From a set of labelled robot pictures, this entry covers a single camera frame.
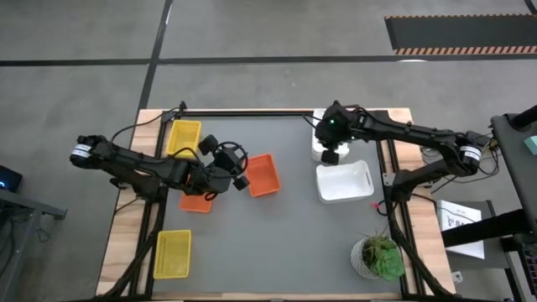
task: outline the orange tray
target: orange tray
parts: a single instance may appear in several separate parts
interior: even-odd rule
[[[259,197],[279,191],[281,185],[272,155],[263,154],[248,158],[246,176],[250,181],[250,195]]]
[[[205,195],[185,195],[181,196],[179,208],[183,211],[194,211],[198,213],[208,213],[211,211],[212,200],[205,200]]]

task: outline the plant pot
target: plant pot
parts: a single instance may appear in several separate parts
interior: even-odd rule
[[[372,272],[368,266],[363,262],[363,245],[368,239],[363,238],[357,244],[352,247],[351,250],[351,263],[354,270],[366,279],[380,279],[380,276]]]

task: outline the yellow plastic basket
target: yellow plastic basket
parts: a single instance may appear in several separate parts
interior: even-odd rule
[[[186,278],[190,270],[190,230],[162,231],[157,240],[153,278]]]
[[[201,122],[176,120],[169,133],[166,154],[173,155],[182,148],[191,148],[194,152],[198,150],[200,140]],[[191,151],[185,150],[176,154],[175,157],[194,158]]]

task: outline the black mat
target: black mat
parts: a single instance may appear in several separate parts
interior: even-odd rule
[[[482,55],[537,52],[537,18],[530,14],[388,16],[397,55]]]

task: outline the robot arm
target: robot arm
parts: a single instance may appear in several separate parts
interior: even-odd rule
[[[156,159],[146,154],[121,148],[103,136],[80,136],[71,153],[73,165],[83,169],[101,169],[112,176],[112,183],[125,182],[148,200],[160,196],[160,187],[182,190],[187,195],[206,195],[212,200],[226,192],[231,180],[238,190],[248,186],[240,176],[248,164],[247,154],[236,143],[218,143],[210,135],[200,143],[203,154],[212,153],[215,160],[205,166],[198,159]],[[239,158],[235,151],[242,150]]]
[[[384,186],[386,201],[393,205],[408,201],[414,188],[425,182],[438,180],[449,174],[456,176],[475,174],[481,159],[481,149],[468,138],[467,134],[415,126],[411,122],[395,122],[386,112],[368,112],[361,107],[348,110],[338,101],[334,101],[326,109],[323,118],[315,126],[315,136],[323,147],[327,148],[321,159],[328,164],[337,164],[339,156],[334,151],[340,143],[356,139],[366,142],[394,139],[437,149],[443,157],[442,160],[412,171],[400,170],[391,180],[384,180],[384,184],[388,183]],[[406,240],[393,212],[389,213],[388,220],[392,227],[392,238],[406,251],[433,293],[451,295],[436,280]]]

